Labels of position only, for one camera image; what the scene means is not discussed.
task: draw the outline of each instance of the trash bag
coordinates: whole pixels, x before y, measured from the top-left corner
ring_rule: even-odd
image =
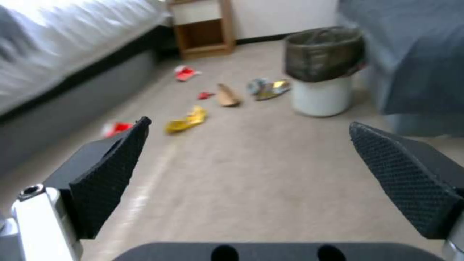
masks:
[[[285,39],[285,72],[303,82],[321,82],[353,73],[364,60],[362,33],[356,28],[326,27]]]

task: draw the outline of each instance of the gray bed frame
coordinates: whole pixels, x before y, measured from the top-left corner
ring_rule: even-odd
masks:
[[[137,93],[152,77],[158,53],[155,48],[140,51],[45,102],[1,119],[2,174]]]

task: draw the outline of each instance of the baseboard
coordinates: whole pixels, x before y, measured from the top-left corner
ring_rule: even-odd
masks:
[[[260,42],[267,42],[267,41],[279,41],[284,39],[285,37],[291,35],[292,33],[282,33],[276,35],[268,35],[268,36],[260,36],[260,37],[253,37],[253,38],[246,38],[246,39],[238,39],[237,45],[246,45],[246,44],[253,44],[253,43],[260,43]]]

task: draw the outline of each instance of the screw hole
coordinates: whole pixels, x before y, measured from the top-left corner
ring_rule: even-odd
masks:
[[[346,261],[345,255],[332,245],[323,245],[317,251],[319,261]]]
[[[39,186],[33,185],[33,186],[30,186],[30,187],[26,188],[23,191],[23,195],[29,195],[29,194],[37,192],[38,190],[39,190]]]
[[[211,261],[238,261],[238,253],[231,246],[221,245],[211,253]]]

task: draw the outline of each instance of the nightstand drawer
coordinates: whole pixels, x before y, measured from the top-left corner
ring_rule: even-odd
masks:
[[[176,25],[221,19],[219,0],[203,0],[173,5],[171,10]]]

